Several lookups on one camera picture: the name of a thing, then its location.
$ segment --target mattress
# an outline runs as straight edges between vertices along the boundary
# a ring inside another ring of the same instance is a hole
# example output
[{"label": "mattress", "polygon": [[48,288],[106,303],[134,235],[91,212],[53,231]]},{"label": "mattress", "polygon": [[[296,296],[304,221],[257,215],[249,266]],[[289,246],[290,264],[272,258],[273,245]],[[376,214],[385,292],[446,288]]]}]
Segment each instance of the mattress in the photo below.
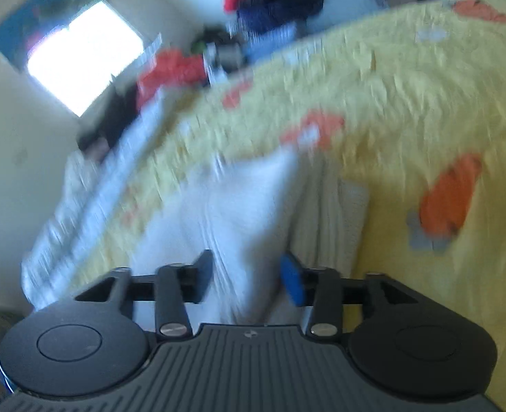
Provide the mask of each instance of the mattress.
[{"label": "mattress", "polygon": [[[484,1],[506,13],[506,0]],[[447,1],[306,39],[189,99],[71,286],[126,266],[193,166],[216,153],[257,157],[289,140],[326,148],[343,177],[369,187],[355,276],[385,272],[491,333],[499,357],[488,394],[506,410],[506,24],[457,16]],[[407,213],[464,152],[480,153],[484,167],[464,227],[443,253],[412,250]]]}]

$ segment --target bright window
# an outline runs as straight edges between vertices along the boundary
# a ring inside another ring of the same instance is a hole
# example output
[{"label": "bright window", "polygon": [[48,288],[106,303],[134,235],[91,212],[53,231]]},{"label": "bright window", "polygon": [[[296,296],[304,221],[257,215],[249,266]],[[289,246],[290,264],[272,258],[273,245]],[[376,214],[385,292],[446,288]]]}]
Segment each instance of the bright window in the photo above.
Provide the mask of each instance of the bright window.
[{"label": "bright window", "polygon": [[81,116],[144,51],[141,38],[106,3],[99,2],[31,53],[28,72]]}]

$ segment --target ribbed gray panel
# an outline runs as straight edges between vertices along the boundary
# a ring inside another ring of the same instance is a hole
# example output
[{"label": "ribbed gray panel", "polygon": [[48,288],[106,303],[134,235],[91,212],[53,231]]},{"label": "ribbed gray panel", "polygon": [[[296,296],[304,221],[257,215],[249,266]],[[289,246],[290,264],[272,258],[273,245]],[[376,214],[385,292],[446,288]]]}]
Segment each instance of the ribbed gray panel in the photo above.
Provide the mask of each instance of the ribbed gray panel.
[{"label": "ribbed gray panel", "polygon": [[0,412],[498,412],[479,396],[417,404],[368,384],[334,345],[296,327],[207,325],[160,347],[150,365],[112,392],[76,401],[17,393]]}]

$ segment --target bed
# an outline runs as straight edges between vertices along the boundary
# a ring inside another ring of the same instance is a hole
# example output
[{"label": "bed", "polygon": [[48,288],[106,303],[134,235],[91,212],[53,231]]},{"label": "bed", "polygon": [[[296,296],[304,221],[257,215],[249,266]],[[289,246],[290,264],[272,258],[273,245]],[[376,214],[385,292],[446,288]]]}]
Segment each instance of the bed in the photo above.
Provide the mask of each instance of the bed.
[{"label": "bed", "polygon": [[[506,13],[506,0],[484,1]],[[385,272],[485,327],[499,353],[488,394],[506,411],[506,24],[460,17],[445,0],[307,38],[182,99],[57,295],[126,266],[193,166],[216,153],[265,155],[312,110],[344,118],[342,129],[318,123],[315,141],[329,141],[343,177],[370,190],[354,276]],[[482,154],[484,170],[464,227],[444,253],[412,250],[407,213],[470,151]],[[348,315],[349,328],[353,321]]]}]

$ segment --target metal screw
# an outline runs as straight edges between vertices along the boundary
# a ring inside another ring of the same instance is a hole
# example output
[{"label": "metal screw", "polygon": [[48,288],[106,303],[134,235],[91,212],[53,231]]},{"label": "metal screw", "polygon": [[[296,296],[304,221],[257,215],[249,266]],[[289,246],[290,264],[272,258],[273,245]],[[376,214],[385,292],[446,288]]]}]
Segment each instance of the metal screw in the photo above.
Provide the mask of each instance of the metal screw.
[{"label": "metal screw", "polygon": [[337,327],[330,323],[316,323],[310,327],[310,332],[320,338],[329,338],[337,334]]},{"label": "metal screw", "polygon": [[179,338],[188,332],[185,325],[181,323],[167,323],[160,327],[160,333],[170,338]]}]

